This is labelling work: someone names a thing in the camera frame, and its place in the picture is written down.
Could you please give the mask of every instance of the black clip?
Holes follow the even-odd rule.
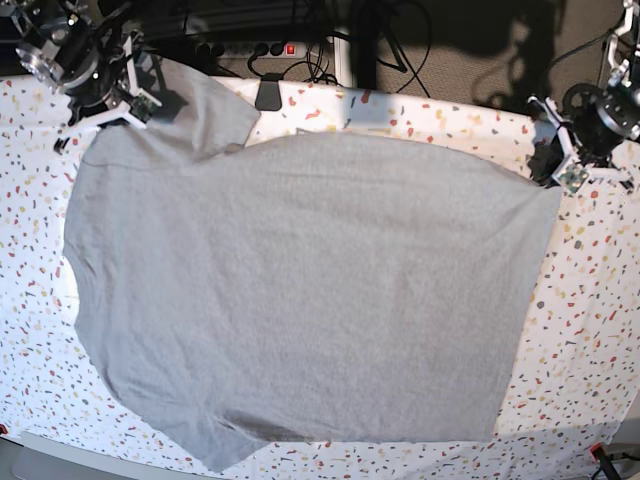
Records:
[[[281,73],[265,73],[260,79],[258,96],[256,97],[256,109],[261,112],[277,112],[282,108],[279,81]]]

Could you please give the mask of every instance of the electrical outlet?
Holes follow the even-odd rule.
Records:
[[[249,58],[253,55],[253,49],[260,41],[255,42],[222,42],[224,53],[219,58]],[[264,42],[271,48],[272,45],[280,42]],[[307,54],[307,46],[302,42],[288,42],[282,55],[274,56],[267,53],[260,58],[291,58],[301,59]]]

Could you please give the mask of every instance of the gray fabric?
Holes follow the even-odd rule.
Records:
[[[76,330],[113,396],[214,471],[276,440],[487,440],[559,190],[348,134],[219,153],[255,112],[175,79],[224,122],[103,132],[67,215]]]

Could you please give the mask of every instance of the table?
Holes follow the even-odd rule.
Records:
[[[257,80],[218,79],[253,103]],[[525,177],[553,131],[520,115],[403,95],[281,82],[249,144],[351,131],[466,151]],[[33,77],[0,79],[0,422],[134,462],[212,476],[110,397],[80,345],[73,281],[61,257],[78,164],[95,132],[52,146],[66,100]],[[640,165],[624,144],[616,159]],[[280,443],[221,478],[565,478],[592,473],[640,381],[639,201],[608,184],[564,196],[541,267],[513,377],[488,443]]]

